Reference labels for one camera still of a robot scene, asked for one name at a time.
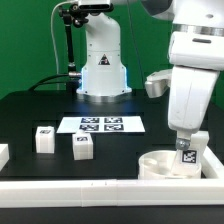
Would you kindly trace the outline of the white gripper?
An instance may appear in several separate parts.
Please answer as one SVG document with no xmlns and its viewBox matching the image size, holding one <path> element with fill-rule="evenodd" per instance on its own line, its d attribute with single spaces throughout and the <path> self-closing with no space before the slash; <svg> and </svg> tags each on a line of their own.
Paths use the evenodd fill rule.
<svg viewBox="0 0 224 224">
<path fill-rule="evenodd" d="M 177 132 L 178 150 L 188 150 L 191 135 L 199 131 L 218 76 L 218 71 L 174 66 L 147 77 L 145 88 L 150 98 L 170 89 L 168 126 Z"/>
</svg>

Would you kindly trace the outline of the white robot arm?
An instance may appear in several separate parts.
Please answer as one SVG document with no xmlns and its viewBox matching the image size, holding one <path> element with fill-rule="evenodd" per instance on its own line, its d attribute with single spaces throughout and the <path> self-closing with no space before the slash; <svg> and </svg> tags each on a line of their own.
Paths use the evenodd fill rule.
<svg viewBox="0 0 224 224">
<path fill-rule="evenodd" d="M 151 17 L 174 26 L 168 49 L 173 67 L 148 76 L 145 87 L 151 97 L 170 92 L 168 126 L 177 132 L 176 148 L 187 150 L 224 70 L 224 0 L 78 0 L 87 34 L 80 95 L 115 98 L 131 91 L 120 59 L 120 27 L 106 14 L 118 4 L 135 1 Z"/>
</svg>

